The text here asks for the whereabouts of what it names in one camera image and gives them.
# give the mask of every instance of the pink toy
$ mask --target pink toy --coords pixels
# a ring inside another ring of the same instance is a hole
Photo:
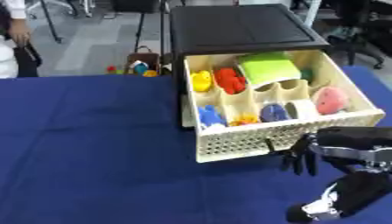
[[[347,107],[348,96],[337,87],[322,87],[313,96],[313,101],[321,115],[330,115]]]

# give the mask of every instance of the red toy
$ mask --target red toy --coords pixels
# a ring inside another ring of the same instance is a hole
[[[115,66],[108,66],[108,67],[106,68],[106,72],[107,72],[108,74],[116,74],[117,68],[116,68]]]
[[[238,94],[245,89],[245,77],[237,76],[233,68],[222,68],[214,76],[216,83],[229,95]]]

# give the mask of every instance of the yellow rubber duck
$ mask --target yellow rubber duck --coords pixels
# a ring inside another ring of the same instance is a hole
[[[192,73],[193,90],[196,92],[207,92],[213,85],[213,77],[208,71]]]

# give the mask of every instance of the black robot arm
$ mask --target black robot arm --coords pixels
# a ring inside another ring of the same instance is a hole
[[[292,167],[300,175],[304,163],[310,175],[317,175],[317,155],[347,175],[328,185],[320,199],[290,207],[288,222],[346,218],[392,190],[390,128],[332,127],[303,135],[284,153],[282,169]]]

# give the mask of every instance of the drawer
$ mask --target drawer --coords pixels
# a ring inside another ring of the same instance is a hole
[[[311,69],[314,79],[288,80],[272,83],[261,89],[249,86],[239,94],[226,94],[218,85],[208,92],[193,91],[191,73],[213,72],[220,67],[233,67],[240,54],[193,55],[185,57],[185,77],[197,134],[196,159],[199,163],[244,158],[270,153],[269,139],[276,151],[289,149],[304,133],[330,126],[375,126],[384,112],[350,81],[340,68],[318,50],[286,52],[298,69]],[[324,86],[341,88],[349,97],[344,113],[320,115],[307,120],[291,119],[281,122],[258,122],[222,129],[202,129],[198,107],[214,105],[228,123],[242,113],[259,115],[265,102],[288,102],[309,99]]]

